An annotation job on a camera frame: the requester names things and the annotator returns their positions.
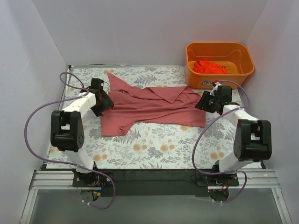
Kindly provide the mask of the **aluminium rail frame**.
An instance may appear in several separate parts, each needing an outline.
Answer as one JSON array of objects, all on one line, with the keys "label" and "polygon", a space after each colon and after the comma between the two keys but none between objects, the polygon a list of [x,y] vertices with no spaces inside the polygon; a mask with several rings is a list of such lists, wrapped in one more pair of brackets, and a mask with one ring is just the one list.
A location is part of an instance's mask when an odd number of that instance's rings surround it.
[{"label": "aluminium rail frame", "polygon": [[[280,184],[271,169],[246,169],[244,173],[203,175],[194,169],[104,169],[114,180],[118,196],[197,196],[220,195],[233,189],[270,189],[281,221],[290,224]],[[111,196],[112,184],[105,176],[78,174],[71,170],[45,169],[35,171],[20,223],[28,224],[40,190],[93,190],[101,189]]]}]

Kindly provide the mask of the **floral patterned table mat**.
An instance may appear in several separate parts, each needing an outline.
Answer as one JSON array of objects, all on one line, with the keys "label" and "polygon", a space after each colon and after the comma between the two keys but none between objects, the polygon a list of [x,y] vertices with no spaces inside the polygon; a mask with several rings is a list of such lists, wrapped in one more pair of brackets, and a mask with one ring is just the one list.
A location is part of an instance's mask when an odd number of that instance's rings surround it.
[{"label": "floral patterned table mat", "polygon": [[[81,83],[89,85],[92,78],[103,79],[108,87],[108,73],[140,88],[186,84],[181,66],[74,68],[65,97],[77,96],[76,87]],[[100,169],[211,168],[232,152],[235,137],[235,126],[224,118],[214,121],[216,117],[217,114],[206,114],[210,125],[206,131],[181,125],[135,123],[125,136],[103,137],[100,119],[87,112],[82,120],[83,147]]]}]

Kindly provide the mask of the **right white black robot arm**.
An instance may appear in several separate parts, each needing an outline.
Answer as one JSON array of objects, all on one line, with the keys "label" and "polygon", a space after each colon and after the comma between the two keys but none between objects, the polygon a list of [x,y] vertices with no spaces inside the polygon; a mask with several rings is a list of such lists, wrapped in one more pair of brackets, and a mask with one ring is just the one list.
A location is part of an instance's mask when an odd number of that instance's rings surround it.
[{"label": "right white black robot arm", "polygon": [[233,151],[218,160],[210,172],[212,182],[222,185],[228,174],[234,174],[246,165],[268,160],[272,155],[271,123],[249,115],[244,106],[232,101],[232,87],[214,82],[211,91],[204,91],[196,108],[218,113],[236,128]]}]

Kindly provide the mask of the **orange plastic basket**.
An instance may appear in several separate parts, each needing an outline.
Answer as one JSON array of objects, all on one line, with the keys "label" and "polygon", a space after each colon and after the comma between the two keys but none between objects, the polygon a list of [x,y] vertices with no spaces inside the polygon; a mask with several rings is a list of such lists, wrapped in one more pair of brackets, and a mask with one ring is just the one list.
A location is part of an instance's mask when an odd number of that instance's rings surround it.
[{"label": "orange plastic basket", "polygon": [[[210,61],[225,68],[227,74],[197,73],[198,60]],[[185,78],[192,89],[211,89],[216,80],[230,80],[241,85],[255,70],[248,48],[237,42],[192,42],[185,49]]]}]

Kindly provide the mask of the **pink t shirt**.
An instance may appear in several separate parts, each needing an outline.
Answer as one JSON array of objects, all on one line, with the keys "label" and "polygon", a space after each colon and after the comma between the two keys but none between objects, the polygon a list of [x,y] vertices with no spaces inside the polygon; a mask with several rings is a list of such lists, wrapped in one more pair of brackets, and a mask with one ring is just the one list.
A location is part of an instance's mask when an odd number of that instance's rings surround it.
[{"label": "pink t shirt", "polygon": [[188,86],[131,86],[112,73],[108,74],[109,97],[114,106],[100,118],[103,137],[124,136],[135,122],[178,124],[204,127],[206,113],[196,109],[201,96]]}]

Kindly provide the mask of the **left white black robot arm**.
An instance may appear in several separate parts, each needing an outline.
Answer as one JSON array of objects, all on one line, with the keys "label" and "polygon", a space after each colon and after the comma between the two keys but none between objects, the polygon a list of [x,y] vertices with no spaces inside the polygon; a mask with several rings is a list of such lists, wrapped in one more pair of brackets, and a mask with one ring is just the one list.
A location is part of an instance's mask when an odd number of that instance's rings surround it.
[{"label": "left white black robot arm", "polygon": [[99,183],[99,174],[94,172],[95,162],[83,148],[85,135],[82,118],[91,110],[96,117],[103,115],[114,103],[103,90],[104,81],[92,78],[91,85],[80,91],[80,98],[61,111],[51,115],[50,142],[71,160],[75,170],[84,174],[83,181],[90,187]]}]

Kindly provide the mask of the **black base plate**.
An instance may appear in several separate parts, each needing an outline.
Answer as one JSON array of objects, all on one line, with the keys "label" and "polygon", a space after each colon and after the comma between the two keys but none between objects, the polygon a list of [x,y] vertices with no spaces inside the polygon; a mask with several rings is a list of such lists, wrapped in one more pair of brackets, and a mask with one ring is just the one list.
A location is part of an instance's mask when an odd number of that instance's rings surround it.
[{"label": "black base plate", "polygon": [[227,200],[239,186],[236,174],[203,175],[195,169],[103,169],[102,174],[76,172],[73,187],[100,189],[102,196],[196,196]]}]

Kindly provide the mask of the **orange t shirt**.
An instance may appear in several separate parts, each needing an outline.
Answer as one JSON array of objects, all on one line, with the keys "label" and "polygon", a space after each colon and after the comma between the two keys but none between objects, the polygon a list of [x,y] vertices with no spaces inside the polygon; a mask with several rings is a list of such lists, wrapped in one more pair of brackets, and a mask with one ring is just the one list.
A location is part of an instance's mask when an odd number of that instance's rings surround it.
[{"label": "orange t shirt", "polygon": [[228,74],[228,70],[219,64],[204,60],[196,61],[192,70],[200,74]]}]

